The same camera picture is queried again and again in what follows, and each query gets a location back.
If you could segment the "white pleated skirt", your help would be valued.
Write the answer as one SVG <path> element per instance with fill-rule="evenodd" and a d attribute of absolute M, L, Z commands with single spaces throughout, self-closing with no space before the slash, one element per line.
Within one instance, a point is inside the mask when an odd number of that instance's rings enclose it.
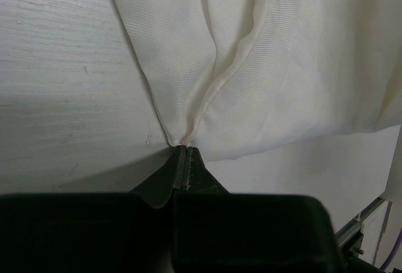
<path fill-rule="evenodd" d="M 235 159 L 401 124 L 401 0 L 114 0 L 172 146 Z"/>

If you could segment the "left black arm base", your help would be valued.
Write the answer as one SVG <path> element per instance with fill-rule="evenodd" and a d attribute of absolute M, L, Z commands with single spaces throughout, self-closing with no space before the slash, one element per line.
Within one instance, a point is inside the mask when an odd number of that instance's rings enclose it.
<path fill-rule="evenodd" d="M 361 249 L 363 238 L 364 235 L 358 231 L 340 245 L 347 271 L 350 273 L 384 273 L 383 270 L 359 258 L 364 254 Z"/>

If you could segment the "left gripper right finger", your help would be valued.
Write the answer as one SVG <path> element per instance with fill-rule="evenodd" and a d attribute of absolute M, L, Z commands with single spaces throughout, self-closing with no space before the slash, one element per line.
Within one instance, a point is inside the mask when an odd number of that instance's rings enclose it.
<path fill-rule="evenodd" d="M 188 147 L 186 150 L 180 189 L 191 193 L 228 193 L 206 168 L 196 147 Z"/>

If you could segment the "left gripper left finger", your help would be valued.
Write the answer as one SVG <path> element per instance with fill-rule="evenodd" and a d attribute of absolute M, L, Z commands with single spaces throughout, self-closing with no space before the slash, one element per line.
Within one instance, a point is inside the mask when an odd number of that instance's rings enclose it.
<path fill-rule="evenodd" d="M 175 147 L 165 164 L 130 193 L 140 197 L 151 208 L 163 208 L 174 190 L 181 188 L 186 156 L 186 146 Z"/>

